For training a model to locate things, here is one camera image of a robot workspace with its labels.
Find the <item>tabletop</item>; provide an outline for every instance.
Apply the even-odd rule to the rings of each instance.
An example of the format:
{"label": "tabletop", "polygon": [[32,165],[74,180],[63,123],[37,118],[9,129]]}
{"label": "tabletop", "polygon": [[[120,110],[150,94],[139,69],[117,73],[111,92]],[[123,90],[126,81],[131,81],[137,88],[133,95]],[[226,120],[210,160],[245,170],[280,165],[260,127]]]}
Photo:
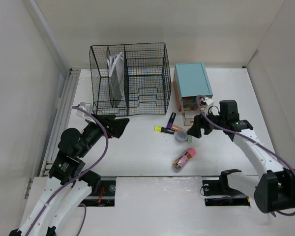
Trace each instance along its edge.
{"label": "tabletop", "polygon": [[[207,75],[213,90],[215,105],[220,100],[233,99],[238,104],[241,119],[248,120],[266,147],[273,150],[249,75],[243,68],[207,68]],[[89,70],[82,70],[78,81],[73,105],[80,102],[92,103],[92,85]],[[131,116],[124,134],[109,140],[108,152],[93,169],[102,176],[211,176],[228,169],[240,169],[247,175],[256,175],[244,153],[223,132],[214,130],[208,136],[193,138],[191,144],[180,145],[174,135],[154,131],[156,125],[166,126],[172,112],[177,113],[174,124],[183,126],[182,114],[177,111],[175,93],[166,115]],[[82,130],[86,123],[72,110],[68,127]],[[105,139],[99,140],[83,158],[86,167],[94,163],[102,154]],[[173,161],[193,147],[197,154],[177,172]]]}
{"label": "tabletop", "polygon": [[[34,178],[22,223],[46,184]],[[114,207],[87,207],[80,236],[295,236],[295,216],[248,206],[205,206],[201,177],[118,177]],[[75,236],[84,215],[77,208],[57,236]]]}

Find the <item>robotic arm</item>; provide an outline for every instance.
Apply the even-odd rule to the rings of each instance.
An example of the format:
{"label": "robotic arm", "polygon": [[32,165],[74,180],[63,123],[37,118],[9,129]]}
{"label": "robotic arm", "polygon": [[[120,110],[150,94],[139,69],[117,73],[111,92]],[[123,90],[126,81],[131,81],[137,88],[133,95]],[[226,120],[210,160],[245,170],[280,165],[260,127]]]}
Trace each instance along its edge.
{"label": "robotic arm", "polygon": [[[119,138],[129,123],[128,118],[115,120],[115,115],[95,117],[105,127],[109,138]],[[9,236],[56,236],[65,220],[80,202],[99,188],[101,176],[89,171],[79,178],[73,187],[69,184],[57,192],[61,186],[80,174],[85,165],[81,158],[103,134],[103,130],[93,122],[88,122],[82,133],[75,128],[66,129],[62,133],[58,144],[59,152],[49,171],[49,177],[39,201],[24,225],[11,231]],[[39,217],[38,221],[28,233],[37,217]]]}
{"label": "robotic arm", "polygon": [[[256,205],[263,213],[294,208],[295,176],[291,170],[286,169],[272,155],[260,148],[261,143],[252,125],[246,120],[239,119],[237,103],[234,100],[220,101],[219,115],[213,115],[210,111],[212,107],[212,99],[208,97],[200,99],[200,108],[207,119],[223,129],[233,131],[232,133],[224,131],[224,133],[245,153],[260,179],[257,183],[240,173],[240,170],[229,170],[221,173],[220,187],[237,189],[254,197]],[[195,116],[193,126],[187,134],[200,138],[201,129],[204,129],[205,135],[216,129],[206,118],[202,115]],[[236,135],[236,132],[252,140]]]}

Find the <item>small green object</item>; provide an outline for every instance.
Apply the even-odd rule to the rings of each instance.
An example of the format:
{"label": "small green object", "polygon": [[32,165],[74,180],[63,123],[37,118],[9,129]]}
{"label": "small green object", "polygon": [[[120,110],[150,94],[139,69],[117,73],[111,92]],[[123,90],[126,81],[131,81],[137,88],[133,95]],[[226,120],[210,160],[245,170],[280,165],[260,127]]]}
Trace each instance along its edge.
{"label": "small green object", "polygon": [[188,143],[188,144],[192,143],[192,136],[191,136],[191,135],[188,135],[187,143]]}

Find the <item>white wall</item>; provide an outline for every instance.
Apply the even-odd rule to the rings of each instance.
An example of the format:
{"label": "white wall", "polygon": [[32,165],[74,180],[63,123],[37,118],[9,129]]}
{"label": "white wall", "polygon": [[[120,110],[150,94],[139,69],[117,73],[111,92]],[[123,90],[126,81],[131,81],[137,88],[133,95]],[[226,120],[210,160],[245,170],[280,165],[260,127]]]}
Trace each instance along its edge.
{"label": "white wall", "polygon": [[89,47],[166,42],[170,64],[243,66],[284,0],[36,0],[69,63]]}
{"label": "white wall", "polygon": [[21,219],[59,76],[22,0],[0,0],[0,235]]}
{"label": "white wall", "polygon": [[295,167],[295,0],[286,0],[247,66],[275,150]]}

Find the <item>wire mesh organizer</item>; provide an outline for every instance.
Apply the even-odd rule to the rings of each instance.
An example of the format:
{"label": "wire mesh organizer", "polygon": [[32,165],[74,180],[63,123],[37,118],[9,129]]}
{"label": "wire mesh organizer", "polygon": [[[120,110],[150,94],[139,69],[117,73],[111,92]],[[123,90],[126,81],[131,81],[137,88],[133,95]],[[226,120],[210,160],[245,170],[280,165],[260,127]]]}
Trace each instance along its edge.
{"label": "wire mesh organizer", "polygon": [[[114,100],[107,58],[124,53],[124,92]],[[96,115],[166,114],[171,76],[165,43],[91,46],[89,61]]]}

